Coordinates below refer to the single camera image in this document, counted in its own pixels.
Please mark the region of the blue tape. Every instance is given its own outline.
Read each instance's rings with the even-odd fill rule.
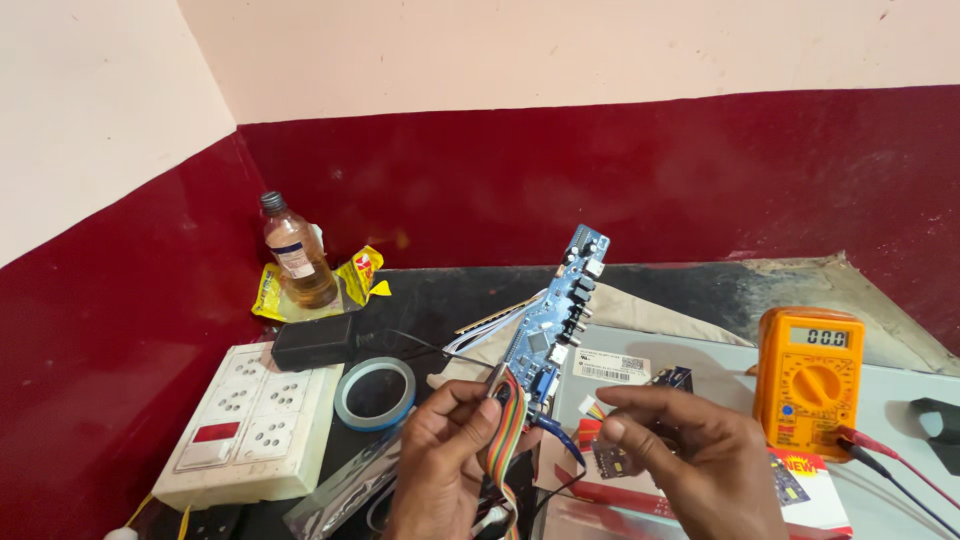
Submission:
[[[406,382],[406,388],[404,388],[400,401],[390,410],[379,416],[363,417],[353,414],[347,407],[347,395],[353,387],[353,384],[368,373],[382,369],[395,371],[403,376],[403,380]],[[337,416],[343,420],[348,428],[356,431],[378,431],[388,428],[403,419],[414,405],[416,395],[417,381],[414,379],[414,372],[410,369],[410,366],[408,366],[406,362],[396,358],[380,356],[360,362],[340,379],[340,383],[337,384],[337,392],[333,397],[333,408],[337,411]]]

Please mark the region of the plastic bottle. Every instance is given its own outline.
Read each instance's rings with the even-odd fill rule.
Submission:
[[[278,191],[260,195],[266,224],[263,236],[283,269],[286,292],[298,306],[323,307],[337,298],[337,283],[313,227],[287,208]]]

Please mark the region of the hand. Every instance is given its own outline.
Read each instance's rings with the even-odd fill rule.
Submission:
[[[493,438],[502,412],[497,400],[484,399],[487,390],[482,382],[449,380],[407,419],[385,538],[469,538],[484,477],[477,453]],[[541,436],[542,430],[530,430],[516,452],[530,450]]]
[[[693,540],[788,537],[759,424],[734,410],[681,390],[655,386],[599,388],[617,409],[600,436],[650,471]],[[676,428],[683,459],[644,426]]]

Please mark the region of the small circuit board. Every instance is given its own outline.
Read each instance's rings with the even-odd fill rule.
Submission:
[[[800,486],[800,483],[794,478],[793,473],[783,465],[783,460],[770,454],[770,466],[774,470],[774,479],[777,483],[777,499],[780,506],[789,506],[790,504],[806,503],[810,496]]]
[[[622,479],[630,475],[627,452],[613,443],[593,439],[590,441],[593,459],[597,464],[600,478],[604,480]]]
[[[514,339],[491,381],[510,369],[530,396],[531,407],[553,396],[560,383],[560,366],[570,348],[580,345],[574,332],[587,329],[581,319],[592,314],[587,302],[596,288],[593,280],[603,272],[603,257],[609,246],[606,236],[586,225],[577,227],[546,293],[523,311]]]
[[[647,382],[649,386],[669,386],[684,392],[693,393],[693,377],[690,368],[668,367],[663,368]]]

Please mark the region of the red switch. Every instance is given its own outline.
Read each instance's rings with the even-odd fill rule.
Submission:
[[[197,430],[193,436],[193,442],[205,443],[209,441],[219,441],[221,439],[232,439],[240,429],[239,422],[229,422],[227,424],[215,424],[213,426],[203,426]]]

